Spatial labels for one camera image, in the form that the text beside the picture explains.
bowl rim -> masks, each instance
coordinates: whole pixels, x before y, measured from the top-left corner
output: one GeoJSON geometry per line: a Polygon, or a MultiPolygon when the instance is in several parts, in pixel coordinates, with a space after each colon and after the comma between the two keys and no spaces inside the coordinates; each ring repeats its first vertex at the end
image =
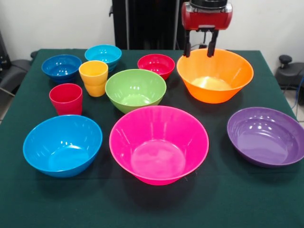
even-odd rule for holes
{"type": "Polygon", "coordinates": [[[49,118],[49,119],[47,119],[47,120],[45,120],[45,121],[39,123],[37,126],[35,126],[35,127],[28,133],[27,137],[25,138],[25,140],[24,140],[24,142],[23,142],[22,149],[23,149],[23,156],[24,156],[25,160],[28,162],[28,164],[29,164],[30,166],[34,167],[36,170],[39,170],[39,171],[42,171],[42,172],[60,173],[60,172],[65,172],[65,171],[73,170],[73,169],[75,169],[75,168],[77,168],[77,167],[80,167],[80,166],[86,164],[89,160],[91,160],[93,157],[95,157],[95,156],[97,155],[97,153],[98,153],[99,150],[100,150],[100,147],[101,147],[102,142],[103,142],[103,133],[102,133],[102,130],[101,130],[100,126],[99,126],[94,120],[92,120],[92,119],[90,119],[90,118],[88,118],[88,117],[85,117],[85,116],[83,116],[83,115],[59,115],[59,116],[55,116],[55,117],[49,118]],[[36,165],[33,165],[32,162],[28,159],[28,157],[27,157],[26,154],[25,154],[25,150],[26,150],[25,145],[26,145],[27,141],[29,140],[29,136],[32,134],[32,132],[33,132],[34,130],[36,130],[38,127],[40,127],[40,126],[43,125],[44,123],[49,122],[49,121],[52,121],[52,120],[57,119],[57,118],[66,118],[66,117],[68,117],[68,116],[73,116],[73,117],[77,117],[77,118],[86,119],[86,120],[90,121],[93,125],[95,125],[95,126],[97,127],[97,129],[99,130],[99,133],[100,133],[100,136],[101,136],[101,137],[100,137],[100,143],[99,143],[99,145],[98,145],[96,151],[95,151],[95,152],[94,152],[94,153],[93,153],[85,162],[83,162],[83,163],[81,163],[80,165],[75,166],[75,167],[73,167],[73,168],[69,168],[69,169],[63,169],[63,170],[59,170],[59,171],[54,171],[54,170],[42,169],[42,168],[37,167],[36,165]]]}
{"type": "Polygon", "coordinates": [[[79,69],[79,67],[81,66],[81,64],[82,64],[82,61],[81,61],[81,59],[80,59],[79,57],[74,56],[74,55],[70,55],[70,54],[61,54],[61,55],[52,56],[52,57],[50,57],[50,58],[44,60],[44,62],[43,62],[42,65],[41,65],[41,70],[42,70],[42,72],[43,72],[44,74],[46,74],[46,75],[48,75],[48,76],[60,78],[60,77],[72,75],[72,74],[74,74],[75,72],[77,72],[78,69],[79,69]],[[52,75],[52,74],[49,74],[49,73],[45,72],[45,70],[43,69],[43,66],[45,65],[45,63],[46,63],[47,61],[53,59],[53,58],[56,58],[56,57],[72,57],[72,58],[74,58],[74,59],[77,59],[77,60],[79,61],[80,64],[79,64],[79,66],[77,67],[77,69],[76,69],[75,71],[69,73],[68,75],[60,75],[60,76],[58,76],[58,75],[52,75]]]}
{"type": "Polygon", "coordinates": [[[262,161],[253,159],[253,158],[249,157],[246,153],[242,152],[242,151],[239,149],[239,147],[238,147],[238,146],[234,143],[234,141],[232,140],[232,138],[231,138],[231,136],[230,136],[230,133],[229,133],[229,130],[228,130],[228,127],[231,125],[232,118],[233,118],[235,115],[237,115],[237,114],[239,114],[239,113],[241,113],[241,112],[243,112],[243,111],[245,111],[245,110],[249,110],[249,109],[264,109],[264,110],[269,110],[269,111],[271,111],[271,112],[275,112],[275,113],[277,113],[277,114],[281,114],[282,116],[287,117],[288,119],[290,119],[291,121],[293,121],[293,122],[295,122],[297,125],[299,125],[299,122],[297,122],[297,121],[296,121],[294,118],[292,118],[291,116],[289,116],[289,115],[287,115],[287,114],[285,114],[285,113],[283,113],[283,112],[281,112],[281,111],[278,111],[278,110],[276,110],[276,109],[272,109],[272,108],[266,108],[266,107],[255,106],[255,107],[248,107],[248,108],[243,108],[243,109],[238,110],[237,112],[233,113],[233,114],[231,115],[231,117],[229,118],[229,120],[228,120],[228,122],[227,122],[226,130],[227,130],[227,134],[228,134],[228,137],[229,137],[231,143],[233,144],[233,146],[237,149],[237,151],[238,151],[241,155],[243,155],[244,157],[250,159],[251,161],[258,162],[258,163],[260,163],[260,164],[268,165],[268,166],[272,166],[272,167],[283,167],[283,166],[288,166],[288,165],[297,163],[297,162],[299,162],[300,160],[302,160],[302,159],[304,158],[304,153],[303,153],[303,155],[302,155],[299,159],[294,160],[294,161],[292,161],[292,162],[281,163],[281,164],[274,164],[274,163],[266,163],[266,162],[262,162],[262,161]]]}
{"type": "Polygon", "coordinates": [[[193,171],[195,171],[206,159],[207,155],[208,155],[208,152],[209,152],[209,145],[210,145],[210,142],[209,142],[209,136],[208,136],[208,133],[204,127],[204,125],[197,119],[195,118],[193,115],[191,115],[190,113],[187,113],[186,111],[184,110],[181,110],[179,108],[175,108],[175,107],[171,107],[171,106],[164,106],[164,105],[155,105],[155,106],[146,106],[146,107],[143,107],[143,108],[139,108],[139,109],[135,109],[127,114],[125,114],[122,118],[120,118],[115,124],[114,126],[112,127],[111,129],[111,132],[110,132],[110,136],[109,136],[109,147],[110,147],[110,152],[113,156],[113,158],[115,159],[115,161],[120,165],[120,167],[122,167],[124,170],[126,170],[127,172],[131,173],[132,175],[134,175],[135,177],[139,177],[139,178],[143,178],[143,179],[146,179],[146,180],[151,180],[151,181],[170,181],[170,180],[174,180],[174,179],[180,179],[182,177],[185,177],[187,176],[188,174],[192,173],[193,171]],[[118,160],[117,158],[115,157],[115,155],[113,154],[113,150],[112,150],[112,136],[113,136],[113,132],[115,130],[115,127],[124,119],[124,118],[127,118],[129,115],[132,115],[132,113],[135,113],[135,112],[140,112],[141,110],[143,109],[156,109],[156,108],[160,108],[160,109],[163,109],[163,108],[167,108],[167,109],[172,109],[172,110],[176,110],[178,112],[182,112],[182,113],[185,113],[188,117],[190,117],[191,119],[193,119],[195,122],[197,122],[203,129],[203,132],[204,132],[204,136],[206,137],[207,139],[207,145],[206,145],[206,149],[204,151],[204,157],[202,158],[202,160],[194,167],[192,168],[190,171],[186,172],[186,173],[183,173],[179,176],[176,176],[176,177],[171,177],[171,178],[147,178],[145,176],[142,176],[142,175],[139,175],[139,174],[136,174],[135,172],[129,170],[128,168],[124,167],[118,160]]]}
{"type": "Polygon", "coordinates": [[[59,85],[57,85],[57,86],[55,86],[54,88],[52,88],[51,89],[51,91],[48,93],[48,97],[49,97],[49,99],[52,101],[52,102],[54,102],[54,103],[57,103],[57,104],[67,104],[67,103],[70,103],[70,102],[74,102],[75,100],[77,100],[77,99],[79,99],[80,97],[82,97],[82,88],[79,86],[79,85],[77,85],[77,84],[74,84],[74,83],[63,83],[63,84],[59,84],[59,85]],[[55,101],[52,97],[51,97],[51,93],[52,93],[52,91],[55,89],[55,88],[58,88],[58,87],[61,87],[61,86],[75,86],[75,87],[77,87],[77,88],[79,88],[80,89],[80,95],[77,97],[77,98],[75,98],[74,100],[72,100],[72,101],[67,101],[67,102],[58,102],[58,101],[55,101]]]}
{"type": "MultiPolygon", "coordinates": [[[[192,50],[191,52],[198,52],[198,51],[206,51],[204,48],[203,49],[196,49],[196,50],[192,50]]],[[[250,66],[250,69],[251,69],[251,78],[250,80],[248,80],[248,82],[246,82],[244,85],[241,85],[241,86],[238,86],[238,87],[235,87],[235,88],[231,88],[231,89],[225,89],[225,90],[216,90],[216,89],[206,89],[206,88],[202,88],[202,87],[199,87],[197,85],[194,85],[192,84],[189,80],[185,79],[180,73],[179,73],[179,63],[180,63],[180,60],[182,58],[184,58],[184,56],[181,56],[179,58],[179,60],[177,61],[177,64],[176,64],[176,68],[177,68],[177,72],[178,74],[180,75],[180,77],[182,78],[182,80],[186,81],[187,83],[189,83],[190,85],[196,87],[196,88],[200,88],[200,89],[206,89],[206,90],[209,90],[209,91],[218,91],[218,92],[225,92],[225,91],[233,91],[233,90],[238,90],[238,89],[242,89],[244,88],[245,86],[247,86],[253,79],[254,77],[254,69],[252,67],[252,65],[248,62],[247,59],[245,59],[244,57],[242,57],[241,55],[238,55],[237,53],[234,53],[232,51],[228,51],[228,50],[224,50],[224,49],[219,49],[219,48],[216,48],[215,51],[219,51],[219,52],[229,52],[231,53],[232,55],[235,55],[235,56],[238,56],[238,57],[241,57],[245,62],[248,63],[248,65],[250,66]]]]}
{"type": "Polygon", "coordinates": [[[85,51],[85,59],[86,59],[87,61],[96,60],[96,59],[89,59],[89,58],[87,57],[87,53],[88,53],[88,51],[89,51],[90,49],[93,49],[93,48],[95,48],[95,47],[100,47],[100,46],[114,47],[114,48],[116,48],[116,49],[119,51],[119,57],[116,58],[115,60],[111,61],[111,62],[108,62],[107,64],[114,63],[114,62],[118,61],[118,60],[122,57],[123,52],[121,51],[121,49],[120,49],[119,47],[117,47],[117,46],[115,46],[115,45],[111,45],[111,44],[98,44],[98,45],[89,47],[89,48],[85,51]]]}
{"type": "Polygon", "coordinates": [[[100,75],[103,75],[103,74],[109,72],[109,66],[108,66],[105,62],[100,61],[100,60],[89,60],[89,61],[86,61],[86,62],[84,62],[83,64],[81,64],[81,65],[79,66],[79,68],[78,68],[78,71],[79,71],[79,73],[80,73],[81,75],[84,75],[84,76],[86,76],[86,77],[90,77],[90,78],[92,78],[92,77],[99,77],[100,75]],[[83,66],[83,65],[85,65],[85,64],[92,63],[92,62],[99,62],[99,63],[102,63],[103,65],[105,65],[106,70],[105,70],[104,72],[100,73],[99,75],[87,75],[87,74],[82,73],[81,70],[80,70],[81,66],[83,66]]]}
{"type": "Polygon", "coordinates": [[[141,67],[139,66],[139,63],[140,63],[140,61],[142,61],[143,59],[145,59],[146,57],[149,57],[149,56],[161,56],[161,57],[165,57],[165,59],[168,59],[170,62],[173,62],[173,68],[172,68],[172,69],[166,71],[165,73],[161,73],[161,74],[159,74],[159,75],[163,76],[163,75],[169,74],[169,73],[171,73],[171,72],[175,69],[175,61],[174,61],[170,56],[167,56],[167,55],[164,55],[164,54],[157,54],[157,53],[155,53],[155,54],[148,54],[148,55],[142,56],[142,57],[137,61],[137,67],[138,67],[139,69],[146,70],[146,69],[144,69],[144,68],[141,68],[141,67]]]}
{"type": "Polygon", "coordinates": [[[116,103],[118,103],[118,104],[120,104],[120,105],[123,105],[123,106],[125,106],[125,107],[146,107],[147,105],[151,105],[151,104],[157,102],[159,99],[161,99],[161,98],[166,94],[166,91],[167,91],[167,84],[166,84],[165,80],[164,80],[159,74],[157,74],[157,73],[155,73],[155,72],[153,72],[153,71],[150,71],[150,70],[145,70],[145,69],[127,69],[127,70],[119,71],[119,72],[117,72],[116,74],[112,75],[112,76],[107,80],[107,82],[106,82],[106,84],[105,84],[105,93],[107,94],[107,96],[109,97],[109,99],[110,99],[111,101],[114,101],[114,102],[116,102],[116,103]],[[108,83],[112,80],[113,77],[115,77],[116,75],[118,75],[118,74],[120,74],[120,73],[126,72],[126,71],[146,71],[146,72],[155,74],[155,76],[161,78],[161,81],[162,81],[162,83],[163,83],[163,85],[164,85],[164,91],[163,91],[162,95],[159,96],[159,97],[157,97],[156,99],[152,100],[149,104],[144,104],[144,105],[126,105],[126,104],[124,105],[124,104],[122,104],[121,102],[119,102],[119,101],[113,99],[111,96],[109,96],[109,94],[108,94],[108,92],[107,92],[107,85],[108,85],[108,83]]]}

red bowl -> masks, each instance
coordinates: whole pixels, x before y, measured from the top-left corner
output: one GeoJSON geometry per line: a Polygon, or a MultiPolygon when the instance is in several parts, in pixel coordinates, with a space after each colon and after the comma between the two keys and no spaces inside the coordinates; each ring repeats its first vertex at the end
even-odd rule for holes
{"type": "Polygon", "coordinates": [[[137,66],[139,69],[153,71],[166,80],[174,70],[175,62],[166,55],[150,54],[141,57],[137,62],[137,66]]]}

red cup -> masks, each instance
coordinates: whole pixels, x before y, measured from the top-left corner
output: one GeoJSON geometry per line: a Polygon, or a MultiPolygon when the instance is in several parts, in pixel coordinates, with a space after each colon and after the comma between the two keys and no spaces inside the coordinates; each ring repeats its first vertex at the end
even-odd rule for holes
{"type": "Polygon", "coordinates": [[[76,84],[57,85],[49,92],[49,98],[58,115],[82,113],[82,89],[76,84]]]}

cup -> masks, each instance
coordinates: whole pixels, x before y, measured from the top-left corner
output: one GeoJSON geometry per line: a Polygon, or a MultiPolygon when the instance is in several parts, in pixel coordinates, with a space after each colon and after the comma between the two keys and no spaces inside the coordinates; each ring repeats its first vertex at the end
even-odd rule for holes
{"type": "Polygon", "coordinates": [[[82,89],[72,83],[60,84],[49,92],[49,99],[58,115],[81,115],[82,89]]]}
{"type": "Polygon", "coordinates": [[[79,67],[80,76],[90,96],[98,97],[105,94],[108,71],[108,65],[98,60],[85,62],[79,67]]]}

stacked yellow cups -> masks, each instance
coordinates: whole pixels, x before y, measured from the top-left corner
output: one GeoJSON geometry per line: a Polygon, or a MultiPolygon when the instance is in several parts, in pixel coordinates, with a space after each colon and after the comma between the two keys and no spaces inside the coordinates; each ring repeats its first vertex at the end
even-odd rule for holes
{"type": "Polygon", "coordinates": [[[81,79],[90,96],[98,97],[105,94],[108,70],[108,65],[98,60],[85,62],[79,67],[81,79]]]}

